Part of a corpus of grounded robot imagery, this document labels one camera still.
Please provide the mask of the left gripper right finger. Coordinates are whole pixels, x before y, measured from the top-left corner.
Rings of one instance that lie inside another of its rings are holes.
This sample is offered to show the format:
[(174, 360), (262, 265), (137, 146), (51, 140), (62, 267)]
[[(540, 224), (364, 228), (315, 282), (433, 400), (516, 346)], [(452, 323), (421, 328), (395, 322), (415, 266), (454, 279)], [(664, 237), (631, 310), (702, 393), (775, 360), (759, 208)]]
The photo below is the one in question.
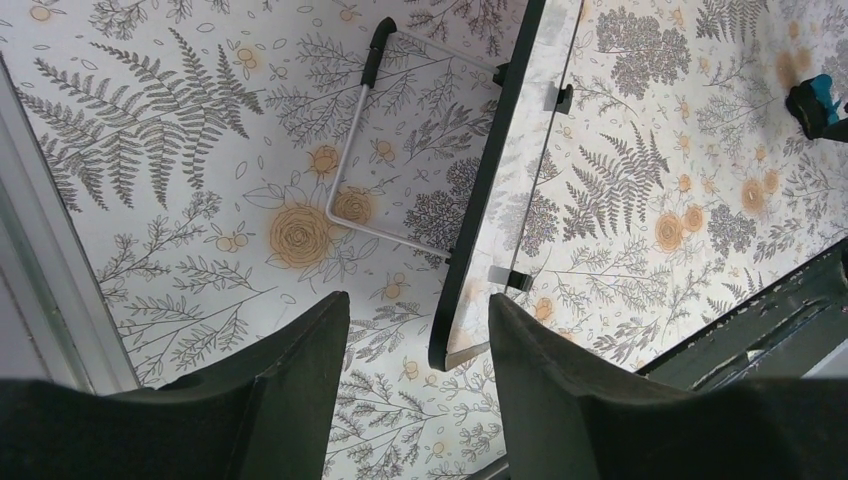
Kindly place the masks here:
[(693, 393), (628, 372), (489, 301), (514, 479), (843, 479), (847, 384), (743, 380)]

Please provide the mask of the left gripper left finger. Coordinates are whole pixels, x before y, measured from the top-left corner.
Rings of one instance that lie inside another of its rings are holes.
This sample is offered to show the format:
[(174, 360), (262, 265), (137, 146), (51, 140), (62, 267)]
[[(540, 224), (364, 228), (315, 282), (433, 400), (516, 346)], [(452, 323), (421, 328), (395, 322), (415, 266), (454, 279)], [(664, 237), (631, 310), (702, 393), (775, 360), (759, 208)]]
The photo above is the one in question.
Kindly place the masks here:
[(158, 389), (1, 383), (5, 479), (318, 479), (350, 325), (337, 291)]

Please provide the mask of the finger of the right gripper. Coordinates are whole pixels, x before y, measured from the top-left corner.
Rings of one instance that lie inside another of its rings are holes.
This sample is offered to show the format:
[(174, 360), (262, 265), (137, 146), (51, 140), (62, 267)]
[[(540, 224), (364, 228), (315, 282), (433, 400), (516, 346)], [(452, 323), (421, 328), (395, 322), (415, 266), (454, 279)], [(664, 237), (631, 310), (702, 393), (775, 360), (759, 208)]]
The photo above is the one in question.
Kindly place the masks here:
[(822, 129), (821, 138), (838, 142), (848, 142), (848, 119), (835, 118), (828, 119), (827, 126)]

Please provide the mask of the white board black frame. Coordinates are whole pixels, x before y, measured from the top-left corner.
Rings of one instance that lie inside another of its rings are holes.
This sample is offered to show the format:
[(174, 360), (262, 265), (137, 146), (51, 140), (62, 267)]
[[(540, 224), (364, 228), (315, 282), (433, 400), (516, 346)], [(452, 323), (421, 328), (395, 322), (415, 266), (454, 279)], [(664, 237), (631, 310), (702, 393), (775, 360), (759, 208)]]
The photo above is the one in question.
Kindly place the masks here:
[(489, 347), (488, 301), (531, 290), (534, 277), (515, 263), (553, 123), (571, 107), (566, 81), (581, 1), (530, 1), (513, 54), (499, 66), (479, 62), (502, 90), (455, 245), (438, 249), (346, 219), (337, 204), (356, 134), (350, 132), (325, 214), (335, 224), (432, 254), (448, 271), (431, 323), (428, 363), (449, 371)]

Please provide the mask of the blue black whiteboard eraser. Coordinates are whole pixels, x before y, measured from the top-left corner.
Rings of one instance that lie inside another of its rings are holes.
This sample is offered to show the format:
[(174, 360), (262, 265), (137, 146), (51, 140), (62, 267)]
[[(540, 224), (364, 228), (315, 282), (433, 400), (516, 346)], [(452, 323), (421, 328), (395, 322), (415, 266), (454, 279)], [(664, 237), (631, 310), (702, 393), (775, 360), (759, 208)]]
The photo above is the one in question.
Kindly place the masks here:
[(840, 118), (840, 101), (834, 99), (832, 88), (832, 77), (820, 74), (789, 90), (785, 106), (809, 140), (822, 139), (821, 132), (827, 126), (827, 120)]

